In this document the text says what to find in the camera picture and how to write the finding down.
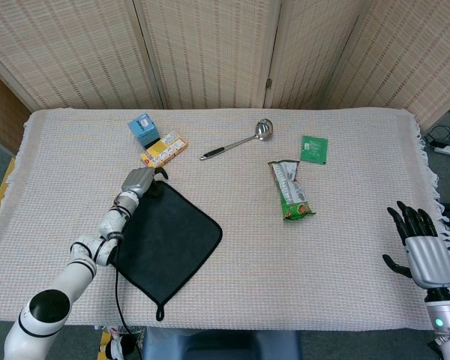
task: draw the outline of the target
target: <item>black cloth mat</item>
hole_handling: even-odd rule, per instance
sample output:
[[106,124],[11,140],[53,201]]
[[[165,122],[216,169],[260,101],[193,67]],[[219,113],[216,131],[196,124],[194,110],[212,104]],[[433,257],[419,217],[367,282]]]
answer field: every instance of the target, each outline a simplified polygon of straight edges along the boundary
[[161,321],[164,305],[209,258],[222,229],[173,187],[155,186],[159,195],[148,192],[140,200],[112,264],[157,304]]

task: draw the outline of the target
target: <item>silver ladle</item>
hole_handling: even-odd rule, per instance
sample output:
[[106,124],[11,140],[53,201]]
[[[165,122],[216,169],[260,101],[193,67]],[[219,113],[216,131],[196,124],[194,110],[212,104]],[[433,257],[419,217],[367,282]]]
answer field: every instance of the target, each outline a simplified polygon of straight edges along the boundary
[[246,143],[247,141],[250,141],[252,139],[258,139],[265,141],[272,137],[273,134],[273,124],[270,120],[267,118],[263,118],[262,120],[258,121],[255,126],[255,135],[250,136],[246,139],[234,142],[233,144],[222,146],[221,148],[216,148],[215,150],[212,150],[210,152],[207,152],[204,154],[200,160],[207,160],[209,158],[213,158],[214,156],[217,156],[221,154],[222,152],[225,152],[227,150],[230,150],[231,148],[235,148],[236,146],[239,146],[243,143]]

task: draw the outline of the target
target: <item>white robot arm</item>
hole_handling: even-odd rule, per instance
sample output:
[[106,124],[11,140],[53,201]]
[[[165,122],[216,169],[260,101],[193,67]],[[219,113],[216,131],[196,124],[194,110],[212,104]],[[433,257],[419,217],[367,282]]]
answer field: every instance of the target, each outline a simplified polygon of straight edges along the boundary
[[387,208],[394,218],[402,240],[409,268],[397,265],[389,255],[382,257],[386,265],[398,274],[412,278],[427,290],[425,305],[435,331],[435,342],[445,360],[450,360],[450,258],[445,243],[437,237],[430,216],[423,210],[397,202],[403,219],[393,208]]
[[26,304],[8,333],[4,360],[44,360],[70,315],[72,304],[83,294],[97,273],[107,266],[123,239],[122,230],[150,188],[161,168],[134,169],[121,186],[112,208],[100,224],[100,238],[82,235],[70,248],[71,261],[64,271]]

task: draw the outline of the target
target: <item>small blue box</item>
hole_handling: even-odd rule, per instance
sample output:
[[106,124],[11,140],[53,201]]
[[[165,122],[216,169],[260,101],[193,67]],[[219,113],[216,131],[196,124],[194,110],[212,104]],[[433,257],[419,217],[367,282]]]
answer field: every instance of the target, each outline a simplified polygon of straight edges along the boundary
[[160,139],[155,124],[147,114],[142,114],[135,120],[130,121],[128,127],[144,148],[153,145]]

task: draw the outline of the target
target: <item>textured tablecloth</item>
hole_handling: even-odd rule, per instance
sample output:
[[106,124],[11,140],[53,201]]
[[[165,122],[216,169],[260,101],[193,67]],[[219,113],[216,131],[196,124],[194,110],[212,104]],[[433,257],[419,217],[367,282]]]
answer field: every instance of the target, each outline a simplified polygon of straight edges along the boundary
[[[143,164],[127,123],[144,110],[42,110],[25,138],[0,211],[0,320],[52,282],[80,234],[98,234],[128,172]],[[429,329],[425,291],[389,270],[406,264],[386,211],[396,200],[436,221],[436,176],[426,165],[413,117],[404,110],[149,110],[161,134],[176,130],[189,148],[168,163],[169,183],[214,218],[223,240],[165,307],[123,278],[130,325],[201,329]],[[207,161],[200,155],[274,124],[268,142],[251,141]],[[313,217],[283,221],[269,161],[300,157],[302,135],[328,138],[326,165],[302,162]],[[98,275],[68,324],[118,324],[115,269]]]

